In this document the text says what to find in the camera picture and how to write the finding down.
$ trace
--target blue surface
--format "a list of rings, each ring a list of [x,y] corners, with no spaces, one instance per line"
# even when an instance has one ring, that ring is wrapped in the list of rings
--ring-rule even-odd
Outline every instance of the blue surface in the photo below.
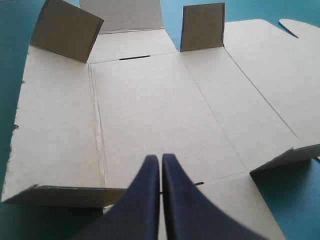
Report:
[[[279,19],[293,19],[320,27],[320,0],[161,0],[163,24],[180,49],[183,6],[225,2],[227,22],[264,19],[280,27]]]
[[[28,43],[44,1],[0,1],[0,191],[2,191],[2,183],[10,153],[10,141],[14,129]],[[69,2],[79,5],[78,0],[69,0]],[[217,1],[161,1],[164,26],[177,49],[180,48],[183,5],[213,2]],[[260,18],[279,26],[279,19],[288,18],[320,26],[320,0],[226,0],[225,2],[227,21]],[[302,178],[303,181],[301,180],[303,184],[293,180],[296,177],[299,179],[300,173],[297,171],[295,173],[297,176],[292,176],[292,179],[286,180],[285,183],[289,184],[293,181],[289,184],[290,188],[298,188],[303,194],[299,195],[299,192],[297,192],[297,194],[291,195],[293,198],[291,200],[294,200],[291,203],[290,199],[286,199],[290,206],[287,207],[286,204],[279,202],[277,196],[268,194],[268,185],[266,185],[266,189],[262,193],[289,240],[307,239],[302,238],[303,236],[301,237],[299,234],[296,235],[297,231],[307,229],[306,227],[308,226],[313,227],[316,221],[311,222],[310,225],[307,223],[312,218],[319,222],[318,209],[313,209],[319,199],[314,200],[311,195],[313,192],[311,187],[320,192],[317,185],[318,173],[320,173],[319,166],[312,162],[306,178]],[[294,216],[287,212],[290,209],[294,211]],[[308,218],[308,214],[312,209],[314,214]],[[68,239],[100,215],[100,209],[0,204],[0,239]],[[297,222],[300,223],[298,227],[295,225],[296,219],[300,219]],[[317,239],[320,239],[320,234],[316,227],[311,229],[311,233],[314,236],[318,236]]]
[[[252,178],[288,240],[320,239],[320,162],[312,159]]]

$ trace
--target brown cardboard panel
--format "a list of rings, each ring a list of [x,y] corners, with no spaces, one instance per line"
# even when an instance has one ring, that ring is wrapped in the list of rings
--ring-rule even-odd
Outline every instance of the brown cardboard panel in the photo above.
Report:
[[[280,156],[275,157],[271,161],[268,161],[266,164],[251,171],[250,173],[252,174],[252,173],[266,170],[266,169],[272,169],[272,168],[276,168],[276,167],[287,165],[287,164],[293,164],[299,161],[317,158],[319,156],[320,156],[320,144],[301,147],[297,149],[291,148],[288,151],[281,154]]]
[[[33,185],[8,198],[6,204],[30,204],[78,208],[103,208],[115,204],[125,189]]]
[[[225,3],[183,7],[181,52],[224,46]]]
[[[80,7],[105,20],[102,33],[162,29],[160,0],[79,0]]]
[[[46,0],[30,44],[86,63],[103,22],[63,0]]]

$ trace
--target crease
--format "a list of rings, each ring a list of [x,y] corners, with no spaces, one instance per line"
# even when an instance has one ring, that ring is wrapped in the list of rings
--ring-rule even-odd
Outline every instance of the crease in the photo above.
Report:
[[[96,93],[96,80],[94,71],[91,65],[88,64],[88,77],[90,82],[91,99],[93,104],[93,114],[94,114],[94,130],[95,130],[95,143],[96,143],[96,153],[97,153],[97,164],[99,169],[99,182],[101,188],[107,187],[107,176],[106,176],[106,165],[107,158],[105,153],[105,141],[101,125],[100,110],[98,104],[98,98]]]
[[[176,54],[177,51],[171,51],[171,52],[165,52],[165,53],[155,53],[155,54],[146,54],[146,56],[161,56],[161,55],[168,55],[168,54]],[[103,64],[103,63],[108,63],[108,62],[114,62],[114,61],[119,61],[120,59],[110,59],[110,60],[103,60],[103,61],[94,61],[94,62],[90,62],[88,63],[89,65],[93,65],[93,64]]]
[[[194,76],[192,75],[192,73],[191,73],[190,69],[188,68],[188,66],[187,66],[187,64],[186,64],[186,62],[185,62],[185,60],[184,60],[184,57],[182,56],[182,57],[181,57],[181,59],[182,59],[182,61],[183,61],[184,65],[185,65],[186,69],[188,70],[188,72],[189,72],[190,76],[192,77],[192,80],[193,80],[194,84],[196,85],[196,87],[197,87],[197,88],[198,88],[198,90],[200,91],[200,93],[201,93],[201,95],[202,95],[202,97],[203,97],[203,99],[204,99],[204,101],[205,101],[205,103],[206,103],[207,107],[209,108],[209,110],[210,110],[210,112],[211,112],[212,116],[214,117],[215,121],[217,122],[217,124],[218,124],[219,128],[221,129],[221,131],[222,131],[223,135],[225,136],[225,138],[226,138],[226,139],[227,139],[227,141],[229,142],[229,144],[230,144],[230,146],[232,147],[232,149],[233,149],[234,153],[236,154],[236,156],[238,157],[238,159],[241,161],[241,163],[242,163],[242,165],[244,166],[244,168],[245,168],[246,170],[248,170],[248,168],[247,168],[246,164],[244,163],[244,161],[243,161],[243,160],[242,160],[242,158],[240,157],[240,155],[239,155],[239,153],[237,152],[237,150],[236,150],[235,146],[232,144],[232,142],[231,142],[231,140],[229,139],[229,137],[228,137],[227,133],[225,132],[225,130],[224,130],[224,128],[222,127],[222,125],[220,124],[220,121],[218,120],[218,118],[217,118],[217,116],[216,116],[215,112],[214,112],[214,111],[213,111],[213,109],[211,108],[211,106],[210,106],[210,104],[209,104],[209,102],[208,102],[207,98],[205,97],[205,95],[204,95],[204,93],[202,92],[202,90],[201,90],[200,86],[198,85],[198,83],[197,83],[197,81],[195,80]]]
[[[226,181],[226,180],[234,179],[234,178],[237,178],[237,177],[250,175],[250,172],[251,171],[249,171],[249,170],[245,170],[245,171],[242,171],[242,172],[239,172],[239,173],[234,173],[234,174],[227,175],[227,176],[221,176],[221,177],[215,178],[213,180],[204,181],[203,185],[205,185],[205,184],[215,184],[215,183],[223,182],[223,181]]]
[[[150,29],[129,29],[129,28],[119,28],[116,30],[109,30],[109,31],[100,31],[98,35],[103,34],[123,34],[123,33],[131,33],[131,32],[143,32],[143,31],[152,31],[152,30],[160,30],[165,29],[164,27],[157,27],[157,28],[150,28]]]
[[[265,102],[270,106],[270,108],[277,114],[277,116],[281,119],[281,121],[289,128],[289,130],[293,133],[293,135],[301,141],[301,139],[298,137],[298,135],[295,133],[295,131],[289,126],[288,123],[283,119],[283,117],[280,115],[280,113],[277,112],[277,110],[271,105],[271,103],[267,100],[267,98],[263,95],[263,93],[258,89],[258,87],[253,83],[253,81],[248,77],[248,75],[242,70],[242,68],[239,66],[239,64],[236,62],[236,60],[230,55],[230,53],[227,51],[227,49],[224,47],[225,52],[229,55],[231,60],[234,62],[234,64],[239,68],[239,70],[243,73],[243,75],[246,77],[246,79],[251,83],[251,85],[255,88],[255,90],[261,95],[261,97],[265,100]]]

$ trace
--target dark blue object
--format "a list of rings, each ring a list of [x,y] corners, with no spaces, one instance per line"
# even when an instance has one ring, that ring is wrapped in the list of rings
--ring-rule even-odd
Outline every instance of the dark blue object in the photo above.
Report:
[[[173,154],[162,158],[168,240],[264,240],[214,206],[192,183]]]
[[[147,156],[122,198],[75,240],[156,240],[159,226],[159,163]]]

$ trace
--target cardboard tab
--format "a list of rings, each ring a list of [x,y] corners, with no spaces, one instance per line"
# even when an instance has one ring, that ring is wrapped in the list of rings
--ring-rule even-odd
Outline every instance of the cardboard tab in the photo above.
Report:
[[[163,28],[160,0],[80,0],[80,7],[105,20],[103,33]]]
[[[86,63],[103,22],[63,0],[46,0],[30,44]]]
[[[266,164],[256,168],[255,170],[252,170],[250,174],[266,169],[272,169],[287,164],[293,164],[296,162],[317,158],[319,156],[320,144],[301,147],[298,149],[291,148],[288,151],[285,151],[283,154],[275,157],[271,161],[268,161]]]
[[[225,3],[183,7],[181,52],[224,46]]]
[[[103,208],[115,204],[126,190],[120,188],[33,185],[8,198],[6,204]]]

